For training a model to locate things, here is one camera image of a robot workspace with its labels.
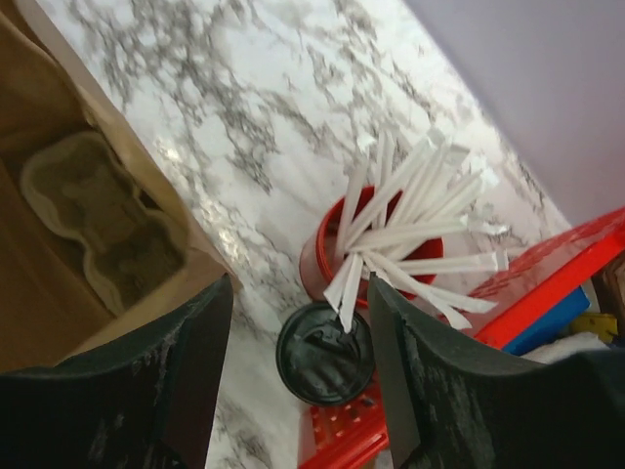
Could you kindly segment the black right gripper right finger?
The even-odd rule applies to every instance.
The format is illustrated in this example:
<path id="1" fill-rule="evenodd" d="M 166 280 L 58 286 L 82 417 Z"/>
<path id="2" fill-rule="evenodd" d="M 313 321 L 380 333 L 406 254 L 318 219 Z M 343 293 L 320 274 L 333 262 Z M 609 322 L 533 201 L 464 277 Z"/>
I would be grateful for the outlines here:
<path id="1" fill-rule="evenodd" d="M 368 286 L 375 362 L 397 468 L 620 468 L 624 354 L 541 364 Z"/>

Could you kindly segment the brown paper bag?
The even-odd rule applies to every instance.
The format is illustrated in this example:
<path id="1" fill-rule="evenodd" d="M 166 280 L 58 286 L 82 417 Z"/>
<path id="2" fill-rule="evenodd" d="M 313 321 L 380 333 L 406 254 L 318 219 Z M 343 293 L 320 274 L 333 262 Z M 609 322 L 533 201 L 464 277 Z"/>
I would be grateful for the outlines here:
<path id="1" fill-rule="evenodd" d="M 229 266 L 33 1 L 1 5 L 1 368 L 49 366 Z"/>

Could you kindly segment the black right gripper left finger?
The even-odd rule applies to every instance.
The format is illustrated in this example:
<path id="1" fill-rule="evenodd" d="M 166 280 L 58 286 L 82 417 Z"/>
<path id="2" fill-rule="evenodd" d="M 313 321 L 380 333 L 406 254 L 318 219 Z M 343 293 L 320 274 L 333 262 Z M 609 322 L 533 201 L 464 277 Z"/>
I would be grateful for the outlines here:
<path id="1" fill-rule="evenodd" d="M 204 467 L 232 307 L 223 276 L 107 344 L 2 374 L 2 467 Z"/>

